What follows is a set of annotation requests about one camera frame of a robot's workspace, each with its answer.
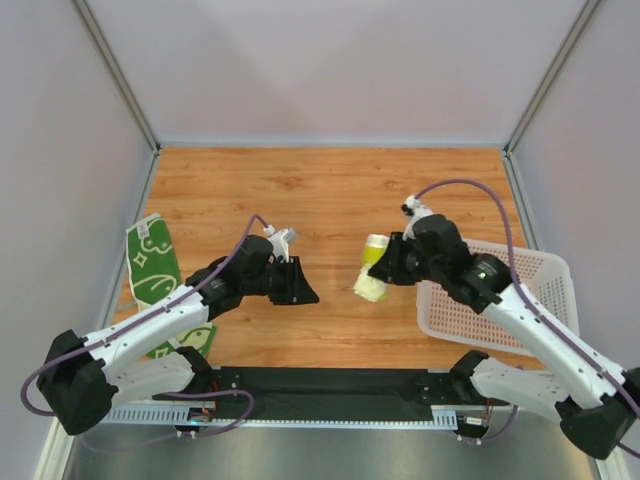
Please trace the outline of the white plastic basket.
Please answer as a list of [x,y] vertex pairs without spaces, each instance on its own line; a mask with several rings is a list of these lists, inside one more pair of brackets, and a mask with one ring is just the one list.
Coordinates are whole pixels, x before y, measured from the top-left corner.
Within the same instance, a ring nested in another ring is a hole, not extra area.
[[[536,250],[514,249],[516,272],[530,292],[561,323],[580,333],[573,281],[559,256]],[[434,338],[527,356],[515,337],[485,315],[452,300],[441,286],[424,281],[417,288],[417,324]]]

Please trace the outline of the green patterned towel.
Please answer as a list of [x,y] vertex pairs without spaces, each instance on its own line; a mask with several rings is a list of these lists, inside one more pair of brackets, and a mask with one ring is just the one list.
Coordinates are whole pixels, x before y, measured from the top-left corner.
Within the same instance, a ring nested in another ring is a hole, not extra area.
[[[173,293],[182,284],[180,268],[166,222],[153,213],[126,230],[129,287],[139,311]],[[150,350],[145,357],[158,359],[179,347],[193,347],[207,357],[216,327],[205,323],[185,331]]]

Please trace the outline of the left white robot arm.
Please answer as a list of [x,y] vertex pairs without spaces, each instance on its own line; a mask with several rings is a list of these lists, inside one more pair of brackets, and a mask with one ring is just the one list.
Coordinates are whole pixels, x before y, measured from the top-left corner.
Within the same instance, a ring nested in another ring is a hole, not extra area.
[[247,296],[274,305],[316,304],[300,259],[289,252],[292,228],[248,235],[228,256],[195,272],[172,293],[113,327],[53,341],[36,386],[71,436],[121,405],[163,394],[193,394],[211,382],[207,361],[192,347],[143,361],[152,348],[240,306]]

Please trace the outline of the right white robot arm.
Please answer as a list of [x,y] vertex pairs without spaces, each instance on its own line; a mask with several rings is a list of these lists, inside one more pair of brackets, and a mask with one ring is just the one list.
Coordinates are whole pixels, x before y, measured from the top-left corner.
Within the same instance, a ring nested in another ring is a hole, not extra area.
[[607,459],[639,418],[639,371],[597,353],[559,322],[512,268],[489,253],[471,252],[453,222],[440,214],[394,232],[368,273],[387,284],[438,284],[455,302],[513,335],[545,371],[506,367],[482,352],[461,360],[469,384],[559,425],[583,453]]

